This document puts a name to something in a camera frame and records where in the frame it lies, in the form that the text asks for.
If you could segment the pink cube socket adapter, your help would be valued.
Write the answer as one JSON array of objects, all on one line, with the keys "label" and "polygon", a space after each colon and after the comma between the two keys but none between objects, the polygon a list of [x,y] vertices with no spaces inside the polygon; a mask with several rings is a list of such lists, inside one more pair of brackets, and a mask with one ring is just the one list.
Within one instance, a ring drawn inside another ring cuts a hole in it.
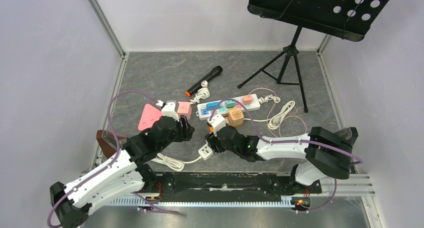
[{"label": "pink cube socket adapter", "polygon": [[185,115],[189,120],[192,115],[192,105],[190,102],[178,102],[177,114],[179,116]]}]

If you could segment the tan cube socket adapter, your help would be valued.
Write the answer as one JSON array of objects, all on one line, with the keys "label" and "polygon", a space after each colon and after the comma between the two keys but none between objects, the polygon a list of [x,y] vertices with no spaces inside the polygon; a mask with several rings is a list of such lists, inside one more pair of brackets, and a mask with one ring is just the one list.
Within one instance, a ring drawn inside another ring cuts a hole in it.
[{"label": "tan cube socket adapter", "polygon": [[241,126],[244,122],[244,113],[240,108],[234,108],[228,113],[229,124],[233,127]]}]

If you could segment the blue plug adapter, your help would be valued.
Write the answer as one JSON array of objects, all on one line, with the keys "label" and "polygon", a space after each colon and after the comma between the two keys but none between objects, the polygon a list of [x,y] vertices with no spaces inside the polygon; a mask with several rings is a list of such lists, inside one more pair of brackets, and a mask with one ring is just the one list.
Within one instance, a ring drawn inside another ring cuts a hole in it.
[{"label": "blue plug adapter", "polygon": [[219,105],[219,102],[210,102],[206,104],[206,110],[207,111],[213,111],[217,106]]}]

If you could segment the pink triangular socket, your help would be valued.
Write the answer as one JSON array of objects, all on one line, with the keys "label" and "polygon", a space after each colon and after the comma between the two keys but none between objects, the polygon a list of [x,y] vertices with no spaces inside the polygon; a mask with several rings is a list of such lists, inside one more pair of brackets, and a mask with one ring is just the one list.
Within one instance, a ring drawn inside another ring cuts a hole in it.
[{"label": "pink triangular socket", "polygon": [[162,112],[150,104],[146,104],[143,108],[141,118],[138,124],[138,130],[143,131],[151,128],[153,123],[158,121],[162,116]]}]

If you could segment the teal usb charger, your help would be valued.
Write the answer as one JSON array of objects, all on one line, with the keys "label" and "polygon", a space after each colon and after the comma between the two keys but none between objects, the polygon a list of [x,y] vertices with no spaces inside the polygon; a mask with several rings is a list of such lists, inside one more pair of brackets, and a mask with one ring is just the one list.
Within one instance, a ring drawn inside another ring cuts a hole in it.
[{"label": "teal usb charger", "polygon": [[236,106],[236,103],[232,100],[226,100],[225,101],[225,107],[230,109]]}]

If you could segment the salmon pink usb charger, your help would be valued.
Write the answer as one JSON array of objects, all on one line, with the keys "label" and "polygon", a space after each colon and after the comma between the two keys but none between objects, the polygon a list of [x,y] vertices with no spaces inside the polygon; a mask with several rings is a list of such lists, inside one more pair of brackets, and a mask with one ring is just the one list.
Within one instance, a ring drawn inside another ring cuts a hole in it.
[{"label": "salmon pink usb charger", "polygon": [[242,97],[242,104],[243,105],[250,105],[253,102],[253,96],[252,95],[245,95]]}]

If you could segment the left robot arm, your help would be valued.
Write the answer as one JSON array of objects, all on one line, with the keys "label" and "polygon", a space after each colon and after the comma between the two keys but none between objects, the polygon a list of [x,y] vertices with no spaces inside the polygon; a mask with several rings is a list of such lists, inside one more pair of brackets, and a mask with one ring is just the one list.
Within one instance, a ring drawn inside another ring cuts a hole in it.
[{"label": "left robot arm", "polygon": [[59,227],[76,228],[104,204],[133,192],[152,192],[157,176],[147,162],[171,143],[189,141],[194,131],[184,115],[178,120],[162,116],[89,173],[67,184],[56,182],[49,189],[48,227],[56,215]]}]

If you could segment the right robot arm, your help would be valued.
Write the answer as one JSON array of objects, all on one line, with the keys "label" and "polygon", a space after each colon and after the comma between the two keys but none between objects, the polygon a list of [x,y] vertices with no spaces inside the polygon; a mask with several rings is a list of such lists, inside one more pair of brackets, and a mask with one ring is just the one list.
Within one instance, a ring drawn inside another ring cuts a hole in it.
[{"label": "right robot arm", "polygon": [[293,167],[288,182],[293,191],[302,192],[321,178],[348,179],[358,136],[355,127],[337,132],[312,127],[309,133],[293,137],[245,136],[227,125],[217,133],[209,133],[205,139],[214,153],[230,151],[248,162],[280,158],[304,160]]}]

